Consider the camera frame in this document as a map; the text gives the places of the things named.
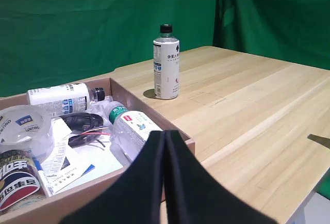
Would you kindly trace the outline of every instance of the wooden table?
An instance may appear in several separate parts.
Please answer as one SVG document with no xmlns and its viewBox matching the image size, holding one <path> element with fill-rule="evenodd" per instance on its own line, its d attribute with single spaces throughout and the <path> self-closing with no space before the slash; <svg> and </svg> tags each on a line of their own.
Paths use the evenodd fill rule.
<svg viewBox="0 0 330 224">
<path fill-rule="evenodd" d="M 180 54 L 174 100 L 154 99 L 151 60 L 108 75 L 190 135 L 219 183 L 280 223 L 330 167 L 330 149 L 307 138 L 330 138 L 330 71 L 205 46 Z"/>
</svg>

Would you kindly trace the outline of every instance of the cardboard box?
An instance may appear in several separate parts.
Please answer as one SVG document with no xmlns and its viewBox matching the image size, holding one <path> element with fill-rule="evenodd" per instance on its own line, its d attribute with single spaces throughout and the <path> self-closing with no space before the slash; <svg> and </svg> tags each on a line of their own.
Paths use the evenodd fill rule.
<svg viewBox="0 0 330 224">
<path fill-rule="evenodd" d="M 114 101 L 121 102 L 129 110 L 139 110 L 147 114 L 163 130 L 179 130 L 189 149 L 195 152 L 194 141 L 183 131 L 165 119 L 151 107 L 147 106 L 135 95 L 109 77 L 85 82 L 90 88 L 103 87 L 106 95 L 112 95 Z M 0 110 L 27 104 L 25 94 L 0 99 Z M 0 216 L 0 222 L 5 223 L 58 223 L 64 216 L 84 206 L 97 197 L 125 171 L 119 169 L 105 176 L 99 177 L 78 187 L 66 190 L 55 196 L 39 201 L 31 206 Z"/>
</svg>

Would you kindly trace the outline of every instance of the green curtain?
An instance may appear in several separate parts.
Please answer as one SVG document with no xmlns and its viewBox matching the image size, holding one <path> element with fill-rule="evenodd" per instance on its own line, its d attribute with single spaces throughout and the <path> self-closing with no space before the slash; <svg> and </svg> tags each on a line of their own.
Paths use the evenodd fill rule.
<svg viewBox="0 0 330 224">
<path fill-rule="evenodd" d="M 216 0 L 0 0 L 0 97 L 151 59 L 159 25 L 212 45 Z"/>
<path fill-rule="evenodd" d="M 214 25 L 215 46 L 330 69 L 330 0 L 217 0 Z"/>
</svg>

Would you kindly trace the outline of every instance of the tape roll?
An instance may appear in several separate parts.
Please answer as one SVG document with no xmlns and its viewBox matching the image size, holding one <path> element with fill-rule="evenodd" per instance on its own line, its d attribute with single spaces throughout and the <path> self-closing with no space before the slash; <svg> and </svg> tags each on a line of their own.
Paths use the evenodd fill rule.
<svg viewBox="0 0 330 224">
<path fill-rule="evenodd" d="M 17 105 L 0 111 L 0 153 L 23 150 L 44 161 L 54 148 L 49 114 L 32 105 Z"/>
</svg>

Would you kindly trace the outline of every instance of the white bottle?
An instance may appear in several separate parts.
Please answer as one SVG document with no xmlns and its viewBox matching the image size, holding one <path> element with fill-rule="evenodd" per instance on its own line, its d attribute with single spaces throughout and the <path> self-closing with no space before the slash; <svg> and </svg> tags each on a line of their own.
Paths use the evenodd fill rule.
<svg viewBox="0 0 330 224">
<path fill-rule="evenodd" d="M 160 26 L 160 37 L 154 40 L 155 95 L 174 99 L 179 94 L 179 40 L 172 36 L 170 24 Z"/>
<path fill-rule="evenodd" d="M 89 89 L 84 83 L 28 90 L 26 95 L 30 105 L 45 109 L 51 118 L 83 112 L 105 97 L 103 88 Z"/>
<path fill-rule="evenodd" d="M 129 111 L 116 101 L 111 102 L 104 112 L 113 124 L 111 141 L 118 138 L 119 146 L 131 161 L 139 154 L 151 131 L 162 131 L 145 113 Z"/>
</svg>

